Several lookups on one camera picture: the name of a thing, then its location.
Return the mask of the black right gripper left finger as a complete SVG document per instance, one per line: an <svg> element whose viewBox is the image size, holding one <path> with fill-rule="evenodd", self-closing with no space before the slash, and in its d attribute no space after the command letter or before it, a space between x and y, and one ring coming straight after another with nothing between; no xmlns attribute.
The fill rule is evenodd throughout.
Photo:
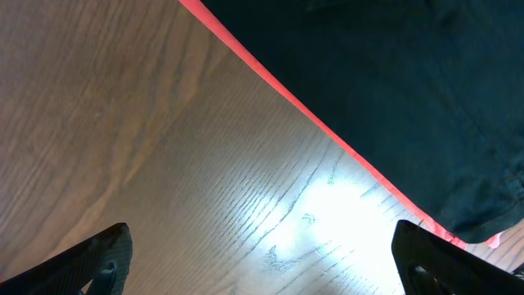
<svg viewBox="0 0 524 295"><path fill-rule="evenodd" d="M129 274L133 242L117 223L53 258L1 282L2 294L120 295Z"/></svg>

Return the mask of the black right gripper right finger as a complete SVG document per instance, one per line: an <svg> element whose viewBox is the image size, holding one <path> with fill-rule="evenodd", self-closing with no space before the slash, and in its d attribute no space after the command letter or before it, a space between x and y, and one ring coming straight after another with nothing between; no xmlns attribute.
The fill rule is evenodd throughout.
<svg viewBox="0 0 524 295"><path fill-rule="evenodd" d="M523 267L507 272L408 220L400 220L391 251L406 295L523 295Z"/></svg>

